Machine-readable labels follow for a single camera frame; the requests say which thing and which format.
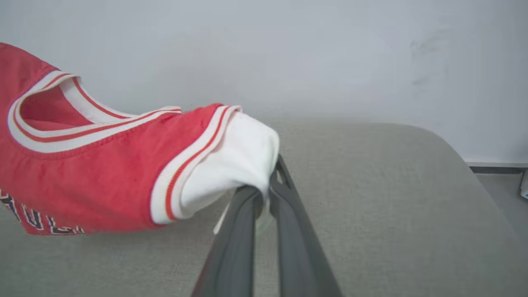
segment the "gray table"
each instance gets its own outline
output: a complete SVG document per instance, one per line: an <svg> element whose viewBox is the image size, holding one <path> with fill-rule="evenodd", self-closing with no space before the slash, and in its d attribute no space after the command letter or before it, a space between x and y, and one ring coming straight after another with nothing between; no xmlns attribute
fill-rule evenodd
<svg viewBox="0 0 528 297"><path fill-rule="evenodd" d="M457 153L422 129L271 124L346 296L527 296L528 257ZM161 230L33 237L0 211L1 296L188 296L226 199ZM256 296L277 295L276 231Z"/></svg>

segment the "red stripe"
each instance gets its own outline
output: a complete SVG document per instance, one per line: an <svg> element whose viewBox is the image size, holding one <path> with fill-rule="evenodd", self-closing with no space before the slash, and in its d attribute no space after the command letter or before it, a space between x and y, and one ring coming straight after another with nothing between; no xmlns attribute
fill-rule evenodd
<svg viewBox="0 0 528 297"><path fill-rule="evenodd" d="M205 151L209 146L211 146L211 144L213 143L214 139L216 138L216 136L218 135L218 132L220 131L220 127L222 126L222 121L224 119L224 115L225 113L228 111L229 108L226 108L224 109L224 111L222 112L222 115L220 116L220 122L218 124L218 127L216 127L216 131L214 132L213 134L213 137L211 137L211 139L209 140L209 142L207 142L207 144L204 146L204 148L202 148L201 150L199 150L197 153L195 153L190 159L188 159L187 161L185 161L185 163L182 164L182 166L180 166L180 168L178 168L178 170L176 171L176 173L174 174L174 176L172 177L171 179L171 182L169 183L168 185L168 188L167 188L167 192L165 193L165 211L167 212L167 216L169 217L169 219L171 220L176 220L176 217L174 216L174 213L172 212L172 207L171 207L171 199L172 199L172 190L174 189L174 184L176 183L176 180L178 180L178 178L180 177L180 175L182 175L182 172L185 170L185 168L189 165L189 163L191 163L198 155L200 155L203 151Z"/></svg>
<svg viewBox="0 0 528 297"><path fill-rule="evenodd" d="M112 128L116 128L116 127L120 127L120 126L123 126L123 125L126 125L126 124L130 124L130 123L133 123L133 122L136 122L138 120L141 120L141 119L144 119L150 115L153 115L157 112L181 112L182 110L181 109L170 109L170 110L156 110L154 112L151 112L151 113L148 113L142 117L139 117L139 118L136 118L136 119L133 119L133 120L129 120L127 122L122 122L122 123L118 123L118 124L114 124L114 125L109 125L109 126L104 126L104 127L98 127L98 128L94 128L94 129L90 129L90 130L86 130L86 131L81 131L81 132L77 132L77 133L73 133L73 134L69 134L69 135L62 135L62 136L52 136L52 137L39 137L39 136L34 136L32 134L30 134L29 132L27 132L26 130L24 130L20 124L17 122L16 120L16 117L15 117L15 114L13 113L13 119L14 119L14 122L16 124L16 126L18 127L18 129L27 137L31 138L32 140L35 140L35 141L38 141L38 142L44 142L44 143L48 143L48 142L55 142L55 141L63 141L63 140L70 140L70 139L73 139L73 138L77 138L77 137L81 137L81 136L85 136L85 135L88 135L88 134L91 134L91 133L95 133L95 132L99 132L99 131L104 131L104 130L107 130L107 129L112 129Z"/></svg>
<svg viewBox="0 0 528 297"><path fill-rule="evenodd" d="M121 119L125 119L125 118L129 118L129 117L126 117L126 116L121 116L121 115L118 115L118 114L115 114L109 110L106 110L104 109L102 106L98 105L97 103L95 103L92 98L90 98L81 88L81 86L79 85L79 82L77 81L77 77L74 77L73 78L73 83L75 84L75 86L77 87L77 89L79 90L79 93L81 93L81 95L86 99L86 101L88 101L89 103L91 103L93 106L95 106L98 110L104 112L105 114L107 115L111 115L113 117L117 117L117 118L121 118Z"/></svg>
<svg viewBox="0 0 528 297"><path fill-rule="evenodd" d="M55 77L55 78L52 79L50 82L48 82L48 84L45 85L42 89L45 89L45 88L49 87L52 83L56 82L56 81L57 81L58 79L60 79L61 77L63 77L63 76L67 76L67 75L71 75L71 74L69 74L69 73L63 73L63 74L61 74L61 75Z"/></svg>

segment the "striped trim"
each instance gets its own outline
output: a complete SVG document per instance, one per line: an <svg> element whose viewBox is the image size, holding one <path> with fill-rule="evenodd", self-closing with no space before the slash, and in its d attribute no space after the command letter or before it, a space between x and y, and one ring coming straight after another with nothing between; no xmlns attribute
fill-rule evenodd
<svg viewBox="0 0 528 297"><path fill-rule="evenodd" d="M163 168L150 198L150 215L154 223L168 224L192 215L184 213L180 205L183 185L196 165L218 145L231 115L237 110L240 106L218 107L202 135Z"/></svg>
<svg viewBox="0 0 528 297"><path fill-rule="evenodd" d="M69 102L74 101L74 104L72 105L77 110L81 107L81 110L79 111L81 114L87 114L89 109L97 110L98 112L105 110L102 107L103 105L99 105L100 108L92 105L92 103L97 102L94 100L88 101L87 97L89 96L86 92L84 92L86 97L73 95L75 92L82 94L81 91L83 91L81 84L75 83L76 79L77 78L74 75L63 73L61 71L54 71L39 81L28 93L16 100L9 110L7 120L13 138L15 138L15 140L17 140L22 146L37 152L62 152L76 149L108 136L112 136L116 133L126 131L166 113L181 113L181 109L175 106L165 107L153 112L124 119L116 119L109 113L105 113L105 117L111 118L113 121L56 131L37 130L24 121L20 114L21 105L24 100L31 95L47 91L57 85L60 85L63 91L66 90L67 94L65 94L65 97ZM90 119L100 120L101 118L99 115L95 115Z"/></svg>

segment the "red and white garment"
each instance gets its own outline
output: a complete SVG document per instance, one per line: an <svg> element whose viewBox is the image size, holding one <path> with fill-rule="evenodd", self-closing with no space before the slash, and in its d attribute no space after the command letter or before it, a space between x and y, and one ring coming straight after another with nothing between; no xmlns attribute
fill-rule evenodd
<svg viewBox="0 0 528 297"><path fill-rule="evenodd" d="M0 43L0 200L35 235L135 231L188 218L244 184L265 192L279 139L239 106L141 115Z"/></svg>

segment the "red fabric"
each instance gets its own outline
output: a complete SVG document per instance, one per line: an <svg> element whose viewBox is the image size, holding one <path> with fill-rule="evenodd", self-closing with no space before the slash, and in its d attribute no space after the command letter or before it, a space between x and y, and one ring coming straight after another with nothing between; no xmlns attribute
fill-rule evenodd
<svg viewBox="0 0 528 297"><path fill-rule="evenodd" d="M162 168L203 133L219 105L164 114L74 150L40 153L11 136L6 117L12 103L53 70L31 54L0 43L2 202L9 208L12 197L22 225L36 235L53 234L48 218L57 227L87 233L160 227L150 218L154 182ZM56 87L29 98L22 117L40 130L90 124L61 96ZM42 230L27 220L23 205L30 216L38 211Z"/></svg>

